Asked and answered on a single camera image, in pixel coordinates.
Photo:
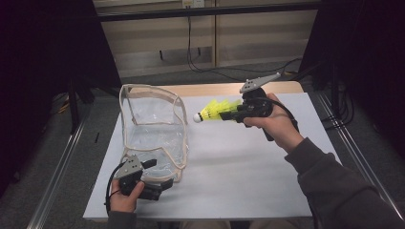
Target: sleeve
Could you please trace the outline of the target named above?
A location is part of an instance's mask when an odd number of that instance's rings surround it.
[[[363,177],[324,154],[308,138],[286,156],[323,228],[405,228],[396,211]]]
[[[107,229],[135,229],[137,214],[111,211],[108,216]]]

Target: shuttlecock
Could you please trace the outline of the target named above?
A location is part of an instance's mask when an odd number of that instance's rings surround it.
[[[240,104],[239,99],[231,103],[227,99],[220,103],[216,99],[212,99],[199,113],[194,114],[193,120],[199,123],[204,120],[221,119],[220,113],[237,111]]]

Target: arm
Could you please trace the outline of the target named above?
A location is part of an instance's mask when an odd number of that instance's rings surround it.
[[[274,94],[267,95],[278,100]],[[287,114],[273,107],[269,117],[248,117],[244,123],[264,128],[298,172],[298,182],[323,228],[405,228],[404,221],[371,184],[324,154],[292,126]]]
[[[131,195],[127,197],[119,191],[118,180],[113,180],[110,198],[111,211],[108,217],[107,228],[136,228],[137,214],[134,211],[137,208],[137,199],[144,186],[143,182],[139,182]]]

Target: table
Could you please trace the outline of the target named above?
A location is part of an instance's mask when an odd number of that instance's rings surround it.
[[[166,86],[182,96],[187,116],[215,98],[238,98],[243,84]],[[277,93],[294,113],[301,134],[324,151],[335,154],[309,97],[297,82],[272,82],[266,92]],[[140,219],[276,219],[311,216],[296,172],[285,162],[286,153],[263,132],[233,122],[189,122],[189,155],[181,182],[163,192],[157,202],[140,199]],[[110,141],[84,218],[105,221],[104,192],[123,148],[120,121]]]

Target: transparent pouch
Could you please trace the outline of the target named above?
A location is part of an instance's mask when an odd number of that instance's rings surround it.
[[[122,158],[136,155],[139,161],[156,159],[157,165],[143,172],[142,180],[178,182],[187,164],[187,118],[181,98],[165,89],[126,84],[119,93]]]

